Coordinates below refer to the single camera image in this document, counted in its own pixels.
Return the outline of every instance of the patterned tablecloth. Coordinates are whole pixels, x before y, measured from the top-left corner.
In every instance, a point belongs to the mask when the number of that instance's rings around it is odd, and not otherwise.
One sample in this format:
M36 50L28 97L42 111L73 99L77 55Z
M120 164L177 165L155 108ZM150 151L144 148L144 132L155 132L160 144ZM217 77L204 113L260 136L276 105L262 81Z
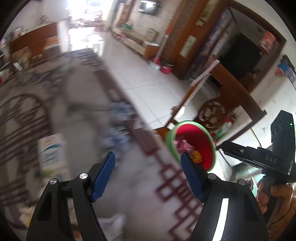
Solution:
M125 214L125 240L189 237L202 205L90 49L18 72L0 95L0 207L15 230L21 229L19 208L34 205L43 186L37 140L62 133L72 178L115 152L117 166L94 209L98 217Z

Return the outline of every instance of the finger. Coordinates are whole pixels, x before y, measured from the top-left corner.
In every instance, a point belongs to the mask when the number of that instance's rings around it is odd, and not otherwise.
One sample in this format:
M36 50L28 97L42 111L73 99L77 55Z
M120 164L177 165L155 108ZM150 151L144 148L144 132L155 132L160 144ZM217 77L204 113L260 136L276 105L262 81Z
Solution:
M269 198L268 196L266 195L266 193L264 193L263 191L257 191L257 201L266 205L268 204L268 201L269 201Z
M263 190L263 187L264 187L264 182L263 182L263 180L261 179L261 180L258 182L258 189L259 189L260 191L262 191L262 190Z
M293 194L293 188L288 187L285 184L280 184L280 185L273 186L270 189L270 193L271 193L271 195L273 195L275 197L279 197L279 196L283 197L280 209L273 220L273 222L275 223L275 222L281 220L289 212L290 206L291 206L291 198L292 198L292 194Z
M258 206L259 206L262 214L266 213L266 211L267 211L267 206L266 205L264 205L262 203L258 203Z

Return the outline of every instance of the wall-mounted television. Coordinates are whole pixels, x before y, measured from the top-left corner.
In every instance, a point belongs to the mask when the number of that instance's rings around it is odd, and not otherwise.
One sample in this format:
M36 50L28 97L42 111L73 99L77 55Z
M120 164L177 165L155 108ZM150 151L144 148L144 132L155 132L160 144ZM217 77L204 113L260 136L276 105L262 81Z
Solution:
M141 0L139 12L150 14L150 15L156 15L159 7L160 7L160 1Z

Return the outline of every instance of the white carton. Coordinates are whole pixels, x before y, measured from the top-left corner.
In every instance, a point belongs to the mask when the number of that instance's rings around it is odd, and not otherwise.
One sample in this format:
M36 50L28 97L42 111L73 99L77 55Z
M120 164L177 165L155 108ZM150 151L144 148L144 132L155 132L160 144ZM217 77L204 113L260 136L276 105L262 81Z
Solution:
M60 182L71 180L65 156L65 141L61 133L40 139L38 153L44 185L54 177Z

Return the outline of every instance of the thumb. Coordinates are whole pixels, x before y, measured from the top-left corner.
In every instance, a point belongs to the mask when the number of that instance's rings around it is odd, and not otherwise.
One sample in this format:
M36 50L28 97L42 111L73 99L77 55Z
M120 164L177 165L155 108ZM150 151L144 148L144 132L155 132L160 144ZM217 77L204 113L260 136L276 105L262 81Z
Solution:
M285 184L279 184L271 187L270 194L274 197L283 197L279 212L275 216L273 223L281 220L290 210L291 198L293 194L293 188Z

